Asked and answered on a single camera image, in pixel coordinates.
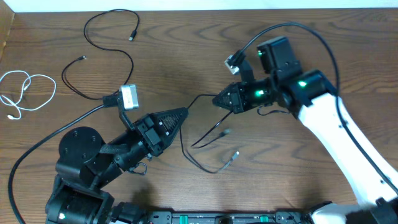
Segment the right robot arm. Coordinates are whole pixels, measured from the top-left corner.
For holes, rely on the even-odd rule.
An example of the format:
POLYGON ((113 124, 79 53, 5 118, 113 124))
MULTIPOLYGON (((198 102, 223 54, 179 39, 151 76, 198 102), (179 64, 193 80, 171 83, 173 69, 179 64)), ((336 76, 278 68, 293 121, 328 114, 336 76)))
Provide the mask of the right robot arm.
POLYGON ((228 85, 213 104, 233 113, 277 103, 319 139, 348 180, 356 205, 324 203, 307 215, 310 223, 396 223, 397 171, 376 151, 348 114, 336 88, 319 70, 304 72, 289 40, 257 46, 267 78, 256 80, 242 51, 225 64, 241 81, 228 85))

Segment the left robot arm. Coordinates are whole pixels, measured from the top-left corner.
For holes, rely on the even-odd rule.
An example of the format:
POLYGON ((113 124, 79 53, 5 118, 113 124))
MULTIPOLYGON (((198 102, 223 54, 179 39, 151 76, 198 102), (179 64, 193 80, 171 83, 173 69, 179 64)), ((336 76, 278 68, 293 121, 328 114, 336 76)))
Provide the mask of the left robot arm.
POLYGON ((47 223, 148 223, 145 210, 128 202, 114 205, 102 188, 124 172, 135 173, 143 159, 160 156, 174 141, 188 110, 150 113, 135 122, 124 109, 119 116, 126 131, 111 142, 86 126, 64 135, 45 207, 47 223))

